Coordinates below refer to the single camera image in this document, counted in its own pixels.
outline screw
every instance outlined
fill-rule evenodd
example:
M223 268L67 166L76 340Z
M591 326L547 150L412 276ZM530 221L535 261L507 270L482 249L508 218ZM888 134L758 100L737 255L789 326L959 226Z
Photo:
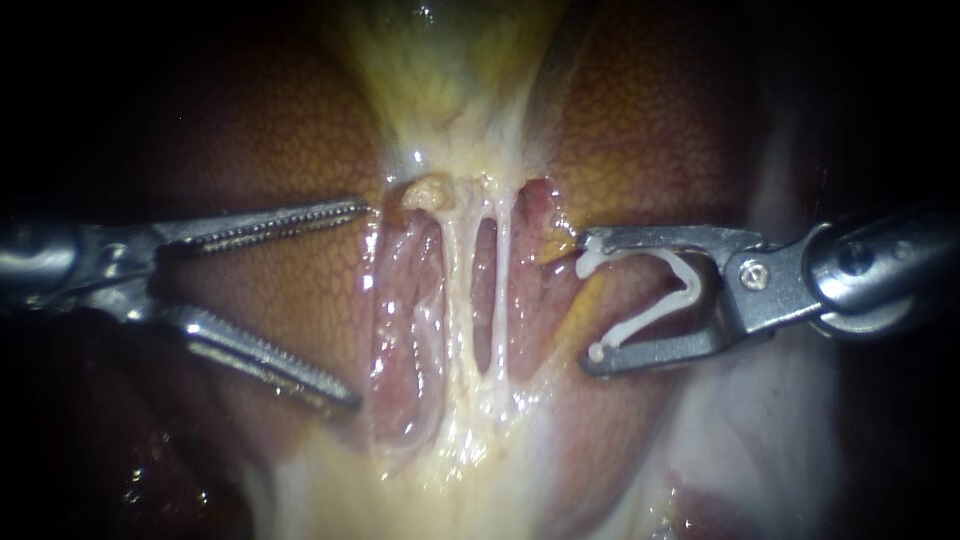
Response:
M873 266L873 250L860 242L843 246L837 257L840 270L850 276L863 275Z
M746 261L740 265L740 283L751 291L762 291L770 283L770 270L760 261Z
M907 240L901 240L893 247L893 258L898 261L905 261L913 256L913 244Z
M101 273L103 277L117 277L122 270L121 265L127 254L127 246L124 244L109 244L103 247L100 252L100 262L103 265Z

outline surgical clip applier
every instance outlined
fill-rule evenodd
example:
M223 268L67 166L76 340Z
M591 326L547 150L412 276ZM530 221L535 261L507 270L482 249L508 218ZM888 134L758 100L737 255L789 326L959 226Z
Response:
M910 328L954 310L960 275L960 217L912 206L866 223L813 227L777 246L759 233L713 226L587 229L585 253L616 258L665 248L716 263L720 291L708 322L686 335L611 346L580 359L606 377L723 352L783 325L809 321L830 337L871 337Z
M273 385L308 405L359 406L340 379L199 307L148 293L158 250L215 253L334 227L368 210L347 197L264 212L104 227L14 222L0 228L0 314L60 315L92 308L121 323L174 327L194 354Z

